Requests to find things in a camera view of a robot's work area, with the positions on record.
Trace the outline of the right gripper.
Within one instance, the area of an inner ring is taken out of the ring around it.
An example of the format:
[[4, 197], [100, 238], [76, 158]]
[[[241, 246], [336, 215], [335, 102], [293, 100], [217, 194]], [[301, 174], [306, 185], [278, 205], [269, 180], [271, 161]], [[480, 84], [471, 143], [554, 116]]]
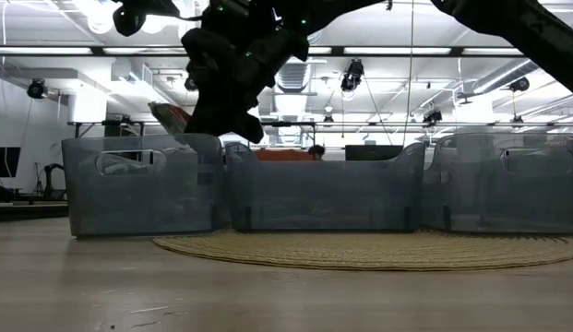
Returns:
[[[291, 57], [306, 60], [309, 49], [304, 35], [281, 27], [243, 44], [210, 30], [193, 29], [182, 38], [182, 45], [189, 57], [187, 71], [199, 90], [185, 132], [212, 136], [234, 132], [255, 144], [265, 135], [260, 120], [249, 113], [258, 106], [257, 95], [275, 85], [275, 75]], [[221, 93], [241, 100], [232, 107]]]

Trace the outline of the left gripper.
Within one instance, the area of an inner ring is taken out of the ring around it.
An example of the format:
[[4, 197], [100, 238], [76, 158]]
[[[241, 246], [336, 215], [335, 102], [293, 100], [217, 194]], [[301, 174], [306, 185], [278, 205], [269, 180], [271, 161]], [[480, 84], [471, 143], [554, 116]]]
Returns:
[[201, 21], [203, 16], [180, 17], [179, 8], [172, 0], [112, 0], [120, 6], [112, 13], [118, 33], [125, 37], [137, 33], [146, 20]]

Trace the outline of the red-ended chewy granola bar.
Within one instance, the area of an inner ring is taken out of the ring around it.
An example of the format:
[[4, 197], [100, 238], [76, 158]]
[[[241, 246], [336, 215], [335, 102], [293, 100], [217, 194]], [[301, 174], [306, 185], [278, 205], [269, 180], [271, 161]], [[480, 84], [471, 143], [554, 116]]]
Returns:
[[170, 135], [180, 135], [186, 130], [191, 115], [170, 103], [149, 102], [151, 114]]

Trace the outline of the orange partition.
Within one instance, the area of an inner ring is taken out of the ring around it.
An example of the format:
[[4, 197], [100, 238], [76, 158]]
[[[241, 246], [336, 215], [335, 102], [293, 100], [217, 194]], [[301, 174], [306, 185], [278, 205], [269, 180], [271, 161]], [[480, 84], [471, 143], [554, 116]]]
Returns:
[[295, 149], [258, 149], [254, 151], [262, 161], [310, 161], [314, 157], [305, 150]]

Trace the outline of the translucent grey plastic bin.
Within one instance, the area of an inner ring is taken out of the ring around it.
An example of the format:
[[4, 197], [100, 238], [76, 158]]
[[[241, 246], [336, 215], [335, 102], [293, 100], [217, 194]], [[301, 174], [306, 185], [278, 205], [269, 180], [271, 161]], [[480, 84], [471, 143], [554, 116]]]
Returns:
[[223, 223], [215, 136], [70, 138], [62, 154], [75, 237], [204, 232]]
[[421, 223], [456, 232], [573, 234], [573, 135], [439, 139], [424, 172]]
[[238, 231], [414, 231], [425, 147], [392, 160], [262, 161], [226, 146], [233, 227]]

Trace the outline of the black monitor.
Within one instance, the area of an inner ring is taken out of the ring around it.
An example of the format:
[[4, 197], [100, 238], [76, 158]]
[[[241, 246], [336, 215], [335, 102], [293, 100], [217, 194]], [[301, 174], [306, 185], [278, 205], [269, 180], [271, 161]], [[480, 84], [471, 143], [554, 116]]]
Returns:
[[345, 159], [347, 161], [376, 161], [390, 160], [398, 157], [403, 146], [397, 145], [347, 145]]

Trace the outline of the round woven yellow placemat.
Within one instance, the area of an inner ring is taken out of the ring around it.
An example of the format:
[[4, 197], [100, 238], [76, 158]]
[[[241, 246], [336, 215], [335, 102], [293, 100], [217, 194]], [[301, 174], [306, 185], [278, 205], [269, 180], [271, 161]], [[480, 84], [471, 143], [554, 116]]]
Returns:
[[252, 232], [162, 236], [163, 250], [270, 267], [348, 271], [461, 271], [533, 267], [573, 260], [573, 235]]

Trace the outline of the dark low table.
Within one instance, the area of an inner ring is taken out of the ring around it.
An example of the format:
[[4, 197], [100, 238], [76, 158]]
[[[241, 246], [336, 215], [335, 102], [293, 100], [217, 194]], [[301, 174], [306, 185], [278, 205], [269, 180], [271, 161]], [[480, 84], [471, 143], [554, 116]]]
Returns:
[[0, 203], [0, 222], [53, 219], [68, 216], [66, 201], [14, 201]]

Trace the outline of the ribbed silver air duct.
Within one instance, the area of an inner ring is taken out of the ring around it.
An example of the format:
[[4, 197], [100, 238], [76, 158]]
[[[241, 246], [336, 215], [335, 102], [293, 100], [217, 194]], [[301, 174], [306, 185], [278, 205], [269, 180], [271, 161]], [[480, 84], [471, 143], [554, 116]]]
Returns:
[[312, 66], [306, 63], [285, 64], [276, 76], [276, 84], [283, 92], [303, 92], [309, 84], [311, 72]]

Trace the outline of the long ceiling light rail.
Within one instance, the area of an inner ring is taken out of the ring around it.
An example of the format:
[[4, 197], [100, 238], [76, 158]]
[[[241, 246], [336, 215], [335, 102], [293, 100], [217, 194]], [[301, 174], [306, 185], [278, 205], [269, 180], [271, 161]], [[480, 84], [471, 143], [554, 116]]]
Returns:
[[[428, 47], [428, 46], [310, 46], [310, 56], [319, 57], [425, 57], [425, 58], [524, 58], [525, 55], [513, 47]], [[0, 56], [14, 57], [56, 57], [56, 56], [98, 56], [98, 57], [182, 57], [183, 47], [129, 47], [129, 46], [40, 46], [0, 45]]]

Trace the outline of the dark wall screen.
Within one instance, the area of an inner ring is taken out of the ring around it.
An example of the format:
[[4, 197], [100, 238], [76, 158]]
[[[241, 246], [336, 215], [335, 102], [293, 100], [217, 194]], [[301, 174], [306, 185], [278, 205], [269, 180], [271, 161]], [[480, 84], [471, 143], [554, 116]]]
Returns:
[[18, 163], [21, 148], [0, 148], [0, 178], [15, 178], [18, 173]]

